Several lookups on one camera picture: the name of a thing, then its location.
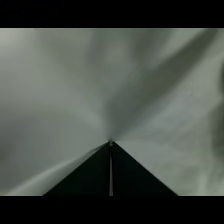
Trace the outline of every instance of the white fabric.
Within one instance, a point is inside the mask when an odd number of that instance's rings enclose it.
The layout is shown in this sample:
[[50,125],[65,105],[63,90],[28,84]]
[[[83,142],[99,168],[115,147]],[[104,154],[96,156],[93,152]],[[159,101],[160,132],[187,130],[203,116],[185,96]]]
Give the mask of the white fabric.
[[1,29],[0,193],[41,195],[113,138],[176,193],[224,195],[223,37]]

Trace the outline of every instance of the blurry gray surface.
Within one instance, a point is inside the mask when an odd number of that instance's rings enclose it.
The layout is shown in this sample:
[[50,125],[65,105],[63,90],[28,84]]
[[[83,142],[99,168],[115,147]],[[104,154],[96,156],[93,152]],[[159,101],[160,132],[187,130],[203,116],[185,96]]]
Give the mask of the blurry gray surface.
[[113,138],[178,194],[224,195],[223,30],[0,32],[1,194]]

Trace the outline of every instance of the white cloth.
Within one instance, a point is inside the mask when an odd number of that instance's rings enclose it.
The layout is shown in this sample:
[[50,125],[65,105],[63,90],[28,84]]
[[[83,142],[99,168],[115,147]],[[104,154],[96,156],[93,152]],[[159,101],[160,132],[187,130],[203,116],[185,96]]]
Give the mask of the white cloth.
[[179,195],[224,195],[221,29],[0,32],[2,195],[45,193],[108,138]]

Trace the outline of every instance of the dark triangular object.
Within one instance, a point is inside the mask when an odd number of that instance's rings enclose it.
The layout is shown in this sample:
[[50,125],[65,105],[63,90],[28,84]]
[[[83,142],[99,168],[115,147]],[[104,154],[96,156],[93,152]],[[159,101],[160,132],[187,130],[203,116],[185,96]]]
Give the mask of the dark triangular object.
[[45,196],[108,196],[109,179],[109,145],[105,144]]
[[114,196],[177,196],[114,142],[111,157]]

